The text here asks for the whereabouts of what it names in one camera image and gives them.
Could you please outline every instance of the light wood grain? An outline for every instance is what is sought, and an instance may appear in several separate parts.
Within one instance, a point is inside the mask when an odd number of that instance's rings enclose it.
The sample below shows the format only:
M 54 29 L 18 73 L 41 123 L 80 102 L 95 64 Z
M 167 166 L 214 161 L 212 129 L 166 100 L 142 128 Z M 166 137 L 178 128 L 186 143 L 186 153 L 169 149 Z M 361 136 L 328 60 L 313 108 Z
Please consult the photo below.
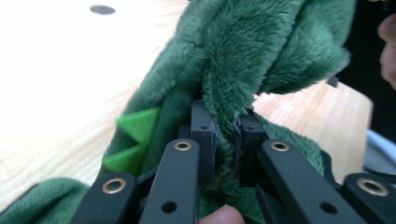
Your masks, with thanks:
M 89 7 L 97 4 L 117 12 L 92 14 Z M 7 8 L 0 14 L 0 210 L 47 178 L 93 182 L 114 119 L 187 4 L 0 2 Z M 269 120 L 318 141 L 333 155 L 337 179 L 358 170 L 371 112 L 367 99 L 345 85 L 315 86 L 287 97 L 298 104 L 263 95 L 255 106 Z

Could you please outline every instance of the stuffed toy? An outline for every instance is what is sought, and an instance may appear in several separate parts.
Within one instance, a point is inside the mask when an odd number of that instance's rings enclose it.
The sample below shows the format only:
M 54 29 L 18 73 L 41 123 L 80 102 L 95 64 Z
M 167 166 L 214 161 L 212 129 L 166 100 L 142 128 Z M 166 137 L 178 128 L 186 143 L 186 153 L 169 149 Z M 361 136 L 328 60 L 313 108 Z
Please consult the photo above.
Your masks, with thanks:
M 215 184 L 202 187 L 200 216 L 224 204 L 246 223 L 263 223 L 254 189 L 233 178 L 233 121 L 254 94 L 288 93 L 347 66 L 343 48 L 354 0 L 191 0 L 174 37 L 152 65 L 120 118 L 99 176 L 136 176 L 156 167 L 166 144 L 203 99 L 219 136 Z M 262 118 L 271 138 L 289 141 L 321 174 L 329 172 L 313 141 Z M 55 178 L 33 187 L 0 216 L 0 223 L 67 223 L 89 187 Z

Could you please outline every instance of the hand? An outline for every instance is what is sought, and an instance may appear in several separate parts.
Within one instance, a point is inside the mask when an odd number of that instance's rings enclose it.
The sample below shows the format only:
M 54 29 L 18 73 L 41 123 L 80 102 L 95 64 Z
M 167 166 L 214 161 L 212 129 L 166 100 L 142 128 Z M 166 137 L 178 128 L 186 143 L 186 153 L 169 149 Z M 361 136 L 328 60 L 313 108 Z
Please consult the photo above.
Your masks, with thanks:
M 390 15 L 381 22 L 378 27 L 378 35 L 386 42 L 380 59 L 381 74 L 396 90 L 396 14 Z
M 245 224 L 242 215 L 233 207 L 224 205 L 216 212 L 202 218 L 199 224 Z

